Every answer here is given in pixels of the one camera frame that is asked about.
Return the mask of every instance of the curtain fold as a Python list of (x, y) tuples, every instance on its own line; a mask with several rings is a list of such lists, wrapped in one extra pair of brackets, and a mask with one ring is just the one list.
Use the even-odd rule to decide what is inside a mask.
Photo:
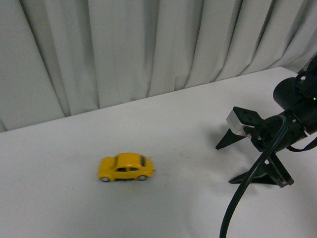
[(0, 20), (0, 131), (317, 52), (316, 0), (5, 0)]
[(18, 0), (0, 2), (0, 22), (1, 129), (64, 117)]

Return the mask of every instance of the car tire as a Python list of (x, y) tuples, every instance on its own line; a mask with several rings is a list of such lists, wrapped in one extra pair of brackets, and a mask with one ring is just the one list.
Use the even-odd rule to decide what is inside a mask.
[(102, 177), (102, 178), (100, 178), (100, 180), (101, 180), (102, 182), (110, 182), (110, 179), (107, 178), (107, 177)]
[(147, 180), (147, 176), (145, 176), (145, 175), (141, 175), (141, 176), (138, 176), (138, 180), (140, 180), (140, 181), (144, 181), (144, 180)]

